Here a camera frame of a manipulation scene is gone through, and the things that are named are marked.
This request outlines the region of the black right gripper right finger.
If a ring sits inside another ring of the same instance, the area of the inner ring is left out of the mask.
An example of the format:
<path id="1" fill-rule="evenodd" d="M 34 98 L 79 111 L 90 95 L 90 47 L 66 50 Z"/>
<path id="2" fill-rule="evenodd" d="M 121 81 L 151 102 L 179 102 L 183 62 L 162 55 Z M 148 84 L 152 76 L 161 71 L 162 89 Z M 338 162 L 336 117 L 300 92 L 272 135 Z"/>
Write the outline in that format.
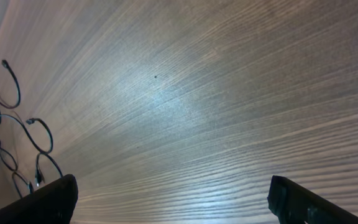
<path id="1" fill-rule="evenodd" d="M 286 177 L 272 177 L 267 200 L 280 224 L 358 224 L 357 216 Z"/>

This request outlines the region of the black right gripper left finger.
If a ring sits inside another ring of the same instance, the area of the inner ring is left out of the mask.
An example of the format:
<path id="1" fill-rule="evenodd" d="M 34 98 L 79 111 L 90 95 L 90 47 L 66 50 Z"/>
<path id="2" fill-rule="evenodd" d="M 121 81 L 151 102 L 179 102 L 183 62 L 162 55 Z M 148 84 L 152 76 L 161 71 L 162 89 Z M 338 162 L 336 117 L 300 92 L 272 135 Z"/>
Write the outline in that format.
<path id="1" fill-rule="evenodd" d="M 70 223 L 77 200 L 75 176 L 67 174 L 0 209 L 0 223 Z"/>

